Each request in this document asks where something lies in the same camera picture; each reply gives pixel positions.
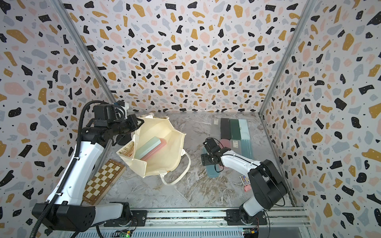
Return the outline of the clear frosted pencil case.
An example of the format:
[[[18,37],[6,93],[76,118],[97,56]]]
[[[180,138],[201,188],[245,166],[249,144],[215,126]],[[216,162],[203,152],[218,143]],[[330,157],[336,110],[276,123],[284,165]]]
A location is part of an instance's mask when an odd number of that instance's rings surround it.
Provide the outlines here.
[[[241,141],[231,139],[230,143],[231,143],[231,150],[233,150],[238,155],[242,155]]]

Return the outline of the black pencil case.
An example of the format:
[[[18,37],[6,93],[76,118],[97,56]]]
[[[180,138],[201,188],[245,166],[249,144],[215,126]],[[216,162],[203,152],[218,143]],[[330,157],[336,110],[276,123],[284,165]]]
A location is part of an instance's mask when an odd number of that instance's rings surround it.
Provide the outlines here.
[[[221,118],[221,120],[220,120],[220,134],[221,134],[221,139],[226,139],[226,140],[231,139],[230,119]]]

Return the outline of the dark green book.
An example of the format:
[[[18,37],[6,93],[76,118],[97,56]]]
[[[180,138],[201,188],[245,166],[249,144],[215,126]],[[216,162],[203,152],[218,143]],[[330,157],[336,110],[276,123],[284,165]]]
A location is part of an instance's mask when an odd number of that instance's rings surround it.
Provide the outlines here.
[[[241,130],[238,119],[230,119],[231,139],[241,140]]]

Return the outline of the teal translucent pencil case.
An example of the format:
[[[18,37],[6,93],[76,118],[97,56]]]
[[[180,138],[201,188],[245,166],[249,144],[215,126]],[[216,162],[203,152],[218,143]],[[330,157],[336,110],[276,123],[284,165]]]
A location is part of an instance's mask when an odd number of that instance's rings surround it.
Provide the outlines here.
[[[247,139],[241,140],[241,152],[242,152],[242,154],[241,154],[242,156],[244,156],[248,159],[254,160],[253,149],[252,149],[252,145],[251,145],[250,140],[247,140]]]

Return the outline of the light mint pencil case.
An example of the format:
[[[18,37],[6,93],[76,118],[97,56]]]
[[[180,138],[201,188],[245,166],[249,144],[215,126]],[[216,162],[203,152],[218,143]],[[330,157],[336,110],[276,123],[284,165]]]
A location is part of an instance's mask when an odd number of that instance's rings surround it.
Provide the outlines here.
[[[250,130],[248,127],[248,122],[245,119],[239,119],[240,135],[241,140],[250,140]]]

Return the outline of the cream floral canvas bag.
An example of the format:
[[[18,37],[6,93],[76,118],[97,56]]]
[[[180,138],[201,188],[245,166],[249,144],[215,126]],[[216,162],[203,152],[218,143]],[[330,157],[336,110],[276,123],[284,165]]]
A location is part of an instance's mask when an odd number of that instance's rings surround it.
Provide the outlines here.
[[[151,113],[137,119],[142,124],[117,155],[142,178],[160,176],[165,185],[177,184],[191,166],[184,149],[186,134],[176,130],[168,117],[157,118]],[[185,170],[172,182],[166,182],[164,177],[178,167],[183,156],[188,158]]]

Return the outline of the translucent grey pencil case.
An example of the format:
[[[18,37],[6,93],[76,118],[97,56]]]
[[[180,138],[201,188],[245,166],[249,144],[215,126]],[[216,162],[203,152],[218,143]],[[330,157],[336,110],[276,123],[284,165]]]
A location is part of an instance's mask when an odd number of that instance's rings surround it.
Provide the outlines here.
[[[211,128],[210,128],[210,137],[221,139],[221,129],[220,129],[220,119],[212,118],[211,119]]]

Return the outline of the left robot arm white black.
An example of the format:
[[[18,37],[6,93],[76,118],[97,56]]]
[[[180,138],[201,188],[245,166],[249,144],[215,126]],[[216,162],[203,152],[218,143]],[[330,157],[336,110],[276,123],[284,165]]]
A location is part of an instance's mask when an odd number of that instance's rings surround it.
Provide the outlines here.
[[[108,141],[120,134],[130,134],[143,125],[135,114],[126,119],[97,123],[95,120],[79,129],[77,147],[59,184],[44,203],[37,203],[32,215],[37,221],[30,237],[35,238],[41,225],[51,230],[85,232],[91,227],[116,220],[123,225],[133,221],[129,205],[125,202],[108,205],[83,206],[83,193],[93,167]]]

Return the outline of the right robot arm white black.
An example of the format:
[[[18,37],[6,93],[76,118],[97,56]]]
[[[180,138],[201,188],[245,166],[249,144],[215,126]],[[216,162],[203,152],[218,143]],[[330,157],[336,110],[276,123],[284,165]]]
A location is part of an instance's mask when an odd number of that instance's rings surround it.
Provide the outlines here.
[[[230,168],[245,175],[250,181],[253,196],[239,209],[226,212],[228,225],[251,225],[261,222],[260,216],[266,210],[276,206],[287,194],[285,181],[276,166],[270,160],[255,161],[235,153],[227,147],[221,147],[216,139],[208,137],[203,143],[206,153],[202,154],[203,166],[213,165]]]

